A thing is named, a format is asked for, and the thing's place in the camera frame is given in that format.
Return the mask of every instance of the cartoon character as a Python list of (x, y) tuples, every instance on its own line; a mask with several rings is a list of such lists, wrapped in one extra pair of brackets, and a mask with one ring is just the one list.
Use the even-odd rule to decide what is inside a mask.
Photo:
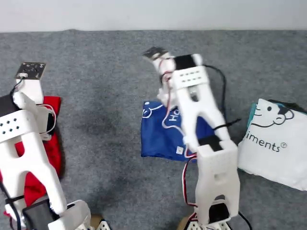
[(287, 107), (259, 99), (251, 125), (258, 127), (282, 125), (293, 117), (294, 113)]
[(160, 109), (162, 106), (161, 102), (145, 102), (143, 106), (143, 118), (149, 118), (153, 110)]

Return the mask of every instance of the black wire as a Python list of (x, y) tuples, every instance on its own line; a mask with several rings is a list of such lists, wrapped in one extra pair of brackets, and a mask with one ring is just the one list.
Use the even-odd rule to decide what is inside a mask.
[(217, 130), (217, 129), (219, 129), (219, 128), (230, 127), (230, 126), (232, 126), (234, 123), (239, 122), (240, 120), (241, 120), (241, 118), (238, 118), (238, 119), (236, 119), (236, 120), (234, 120), (234, 121), (232, 121), (232, 122), (228, 122), (228, 123), (226, 123), (226, 124), (224, 124), (224, 125), (217, 126), (217, 127), (215, 127), (213, 130), (215, 131), (215, 130)]
[(222, 100), (221, 100), (221, 110), (222, 110), (222, 113), (224, 115), (224, 118), (225, 118), (225, 122), (227, 123), (227, 118), (226, 118), (226, 105), (225, 105), (225, 100), (226, 100), (226, 85), (227, 85), (227, 80), (226, 80), (226, 76), (225, 74), (217, 67), (215, 66), (212, 66), (212, 65), (204, 65), (204, 67), (207, 67), (207, 68), (211, 68), (213, 70), (215, 70), (216, 72), (218, 72), (221, 77), (222, 77), (222, 81), (223, 81), (223, 89), (222, 89)]
[(20, 81), (19, 81), (18, 83), (16, 83), (16, 84), (14, 85), (14, 87), (12, 88), (12, 90), (10, 91), (10, 97), (11, 97), (11, 100), (12, 100), (13, 103), (14, 103), (13, 94), (14, 94), (14, 92), (15, 92), (17, 86), (18, 86), (22, 81), (23, 81), (23, 78), (20, 78)]
[(249, 230), (253, 230), (249, 220), (239, 211), (239, 215), (240, 217), (242, 217), (243, 220), (245, 220), (245, 222), (248, 224)]
[[(12, 210), (13, 210), (15, 216), (16, 216), (16, 220), (17, 220), (17, 230), (21, 230), (21, 222), (20, 222), (19, 214), (18, 214), (18, 212), (17, 212), (17, 209), (16, 209), (14, 203), (13, 203), (12, 201), (10, 201), (10, 195), (9, 195), (9, 193), (6, 191), (6, 189), (5, 189), (5, 187), (4, 187), (4, 185), (3, 185), (2, 182), (0, 182), (0, 188), (1, 188), (2, 192), (5, 194), (5, 196), (7, 197), (7, 201), (8, 201), (8, 203), (11, 205), (11, 208), (12, 208)], [(11, 220), (10, 220), (10, 227), (14, 230), (14, 228), (13, 228), (13, 226), (12, 226)]]

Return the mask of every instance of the gray carpet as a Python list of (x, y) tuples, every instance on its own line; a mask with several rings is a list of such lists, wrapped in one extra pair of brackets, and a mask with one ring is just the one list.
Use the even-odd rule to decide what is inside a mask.
[[(230, 133), (238, 143), (258, 98), (307, 108), (307, 31), (130, 31), (0, 34), (0, 94), (13, 86), (22, 61), (48, 63), (45, 95), (63, 99), (60, 130), (69, 202), (83, 199), (114, 230), (174, 230), (192, 212), (181, 192), (182, 162), (140, 157), (142, 101), (159, 87), (141, 53), (163, 46), (174, 55), (200, 53), (228, 79)], [(221, 79), (209, 71), (220, 100)], [(255, 230), (306, 229), (307, 193), (240, 172), (240, 210)], [(194, 197), (197, 167), (187, 175)], [(1, 211), (4, 200), (1, 197)], [(240, 218), (234, 230), (247, 230)], [(0, 229), (9, 228), (1, 215)]]

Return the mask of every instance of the white cloth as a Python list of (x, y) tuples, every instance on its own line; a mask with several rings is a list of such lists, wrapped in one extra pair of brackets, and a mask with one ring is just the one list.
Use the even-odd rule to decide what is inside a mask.
[(239, 144), (238, 167), (307, 190), (307, 115), (259, 99)]

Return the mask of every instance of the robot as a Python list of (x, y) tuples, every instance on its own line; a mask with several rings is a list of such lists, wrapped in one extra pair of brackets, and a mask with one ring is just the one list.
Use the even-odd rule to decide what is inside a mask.
[[(160, 47), (152, 47), (143, 55), (160, 75), (162, 86), (157, 98), (168, 113), (176, 106), (180, 111), (183, 142), (194, 153), (187, 155), (186, 151), (186, 158), (197, 159), (196, 203), (188, 203), (185, 197), (195, 212), (184, 229), (229, 230), (226, 222), (238, 214), (239, 207), (237, 146), (217, 108), (202, 57), (199, 54), (175, 57)], [(198, 116), (214, 129), (215, 136), (197, 139)]]
[[(43, 140), (50, 138), (55, 127), (53, 108), (40, 106), (40, 84), (45, 63), (24, 62), (16, 74), (10, 94), (0, 97), (0, 171), (1, 189), (6, 195), (6, 213), (17, 222), (17, 230), (94, 230), (90, 226), (88, 205), (77, 200), (67, 205), (59, 178), (49, 163)], [(48, 130), (48, 122), (54, 125)], [(22, 141), (24, 155), (18, 157), (15, 143)], [(27, 172), (45, 186), (48, 199), (26, 207), (24, 183)], [(109, 230), (102, 220), (97, 229)]]

